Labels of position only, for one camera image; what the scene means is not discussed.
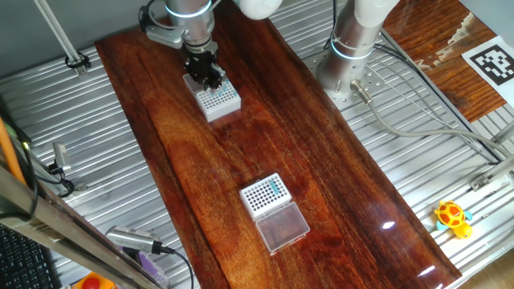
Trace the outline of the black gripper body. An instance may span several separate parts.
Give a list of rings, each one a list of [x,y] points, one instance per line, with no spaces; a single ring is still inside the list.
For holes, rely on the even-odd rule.
[[[220,74],[212,67],[217,63],[218,49],[209,49],[203,52],[186,50],[184,68],[194,79],[219,79]]]

